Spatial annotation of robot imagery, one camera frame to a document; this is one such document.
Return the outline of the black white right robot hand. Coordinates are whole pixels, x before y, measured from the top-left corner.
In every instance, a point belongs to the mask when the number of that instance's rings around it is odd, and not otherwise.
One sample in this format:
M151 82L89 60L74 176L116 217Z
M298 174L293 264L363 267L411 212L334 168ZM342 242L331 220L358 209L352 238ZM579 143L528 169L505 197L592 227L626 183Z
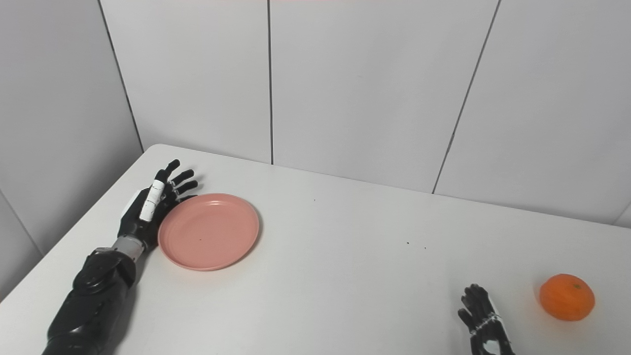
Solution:
M472 355L513 355L503 319L486 289L471 284L460 300L464 308L457 315L469 332Z

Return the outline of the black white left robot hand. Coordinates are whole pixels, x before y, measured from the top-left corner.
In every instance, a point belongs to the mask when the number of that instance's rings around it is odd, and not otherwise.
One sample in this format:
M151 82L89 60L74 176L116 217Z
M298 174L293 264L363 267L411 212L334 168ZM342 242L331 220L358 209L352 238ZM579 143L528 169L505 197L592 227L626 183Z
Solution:
M180 160L172 160L156 173L149 187L140 190L121 217L119 237L135 238L145 250L158 245L158 231L166 216L179 204L194 197L189 192L199 184L192 169L171 177L179 166Z

